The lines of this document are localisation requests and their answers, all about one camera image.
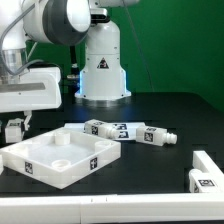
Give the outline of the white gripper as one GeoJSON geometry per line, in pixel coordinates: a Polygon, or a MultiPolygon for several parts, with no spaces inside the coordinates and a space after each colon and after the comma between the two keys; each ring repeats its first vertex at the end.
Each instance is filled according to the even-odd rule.
{"type": "Polygon", "coordinates": [[[24,130],[30,128],[33,110],[61,105],[58,67],[32,68],[16,84],[0,84],[0,113],[24,111],[24,130]]]}

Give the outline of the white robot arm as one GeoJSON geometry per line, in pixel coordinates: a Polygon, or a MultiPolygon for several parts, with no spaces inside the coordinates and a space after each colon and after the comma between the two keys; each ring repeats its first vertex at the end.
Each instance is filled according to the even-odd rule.
{"type": "Polygon", "coordinates": [[[78,76],[80,103],[112,106],[127,101],[126,71],[120,64],[120,30],[110,8],[139,0],[0,0],[0,113],[58,108],[61,71],[30,60],[26,43],[69,49],[71,73],[78,76]]]}

